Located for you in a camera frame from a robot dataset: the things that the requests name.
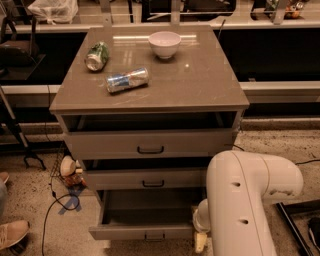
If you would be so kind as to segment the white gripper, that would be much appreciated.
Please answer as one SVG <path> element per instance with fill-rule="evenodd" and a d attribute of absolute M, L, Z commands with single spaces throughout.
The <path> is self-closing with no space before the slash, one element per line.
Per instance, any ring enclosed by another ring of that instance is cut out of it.
<path fill-rule="evenodd" d="M 196 209 L 193 213 L 194 248 L 196 253 L 202 253 L 207 244 L 207 234 L 211 230 L 209 213 L 207 210 Z"/>

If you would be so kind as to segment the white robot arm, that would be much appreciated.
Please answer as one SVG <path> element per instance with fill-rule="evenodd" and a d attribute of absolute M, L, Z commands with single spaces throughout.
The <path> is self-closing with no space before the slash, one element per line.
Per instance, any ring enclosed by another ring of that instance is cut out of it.
<path fill-rule="evenodd" d="M 200 233 L 211 234 L 214 256 L 277 256 L 263 201 L 298 196 L 300 169 L 267 154 L 224 151 L 210 161 L 207 198 L 193 214 Z"/>

